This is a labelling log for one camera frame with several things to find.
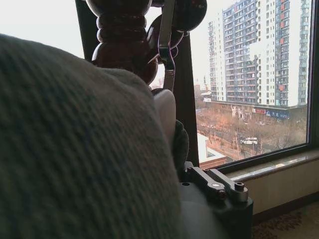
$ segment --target high-rise building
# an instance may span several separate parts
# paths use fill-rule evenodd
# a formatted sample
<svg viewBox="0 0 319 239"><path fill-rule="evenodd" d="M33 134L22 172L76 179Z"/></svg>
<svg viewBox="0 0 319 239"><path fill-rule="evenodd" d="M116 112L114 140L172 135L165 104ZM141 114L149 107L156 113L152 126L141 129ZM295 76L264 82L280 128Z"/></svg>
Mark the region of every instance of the high-rise building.
<svg viewBox="0 0 319 239"><path fill-rule="evenodd" d="M226 101L225 53L222 12L208 24L210 82L213 101Z"/></svg>
<svg viewBox="0 0 319 239"><path fill-rule="evenodd" d="M310 4L240 0L217 14L209 23L212 99L284 107L306 104Z"/></svg>

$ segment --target blue sign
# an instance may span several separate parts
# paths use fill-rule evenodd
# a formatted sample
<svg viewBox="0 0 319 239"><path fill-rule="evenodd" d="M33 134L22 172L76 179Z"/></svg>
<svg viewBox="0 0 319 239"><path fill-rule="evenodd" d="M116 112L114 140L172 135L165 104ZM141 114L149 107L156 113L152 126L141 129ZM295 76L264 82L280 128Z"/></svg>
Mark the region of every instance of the blue sign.
<svg viewBox="0 0 319 239"><path fill-rule="evenodd" d="M289 113L288 112L277 112L277 111L266 111L266 116L268 117L275 117L278 119L289 119Z"/></svg>

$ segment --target carpet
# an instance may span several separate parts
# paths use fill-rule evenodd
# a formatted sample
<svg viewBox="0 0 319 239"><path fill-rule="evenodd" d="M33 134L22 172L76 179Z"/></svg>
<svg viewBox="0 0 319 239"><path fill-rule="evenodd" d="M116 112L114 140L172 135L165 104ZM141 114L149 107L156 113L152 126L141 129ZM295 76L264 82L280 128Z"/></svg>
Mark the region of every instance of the carpet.
<svg viewBox="0 0 319 239"><path fill-rule="evenodd" d="M319 202L254 226L252 239L319 239Z"/></svg>

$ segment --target sign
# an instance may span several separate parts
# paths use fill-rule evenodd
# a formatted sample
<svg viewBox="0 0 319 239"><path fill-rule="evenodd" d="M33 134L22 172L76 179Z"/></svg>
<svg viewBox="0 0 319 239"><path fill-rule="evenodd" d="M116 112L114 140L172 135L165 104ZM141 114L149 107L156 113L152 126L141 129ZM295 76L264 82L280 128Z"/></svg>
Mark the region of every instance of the sign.
<svg viewBox="0 0 319 239"><path fill-rule="evenodd" d="M288 112L276 112L276 111L266 111L266 116L268 117L274 117L278 119L289 119L289 113Z"/></svg>
<svg viewBox="0 0 319 239"><path fill-rule="evenodd" d="M265 115L265 114L266 114L266 110L262 110L262 109L253 109L253 113L257 113L257 114Z"/></svg>
<svg viewBox="0 0 319 239"><path fill-rule="evenodd" d="M211 102L211 98L204 98L204 102Z"/></svg>

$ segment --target window sill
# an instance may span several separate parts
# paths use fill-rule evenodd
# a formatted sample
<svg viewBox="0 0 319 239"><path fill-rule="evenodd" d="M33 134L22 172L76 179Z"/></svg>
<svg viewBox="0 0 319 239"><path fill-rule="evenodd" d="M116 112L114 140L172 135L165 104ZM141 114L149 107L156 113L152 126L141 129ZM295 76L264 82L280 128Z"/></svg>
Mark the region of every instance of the window sill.
<svg viewBox="0 0 319 239"><path fill-rule="evenodd" d="M316 159L319 159L319 148L284 157L272 162L263 163L243 170L238 170L236 172L226 174L226 176L233 181L247 181L271 173L275 173L283 169L295 167L297 165L307 163Z"/></svg>

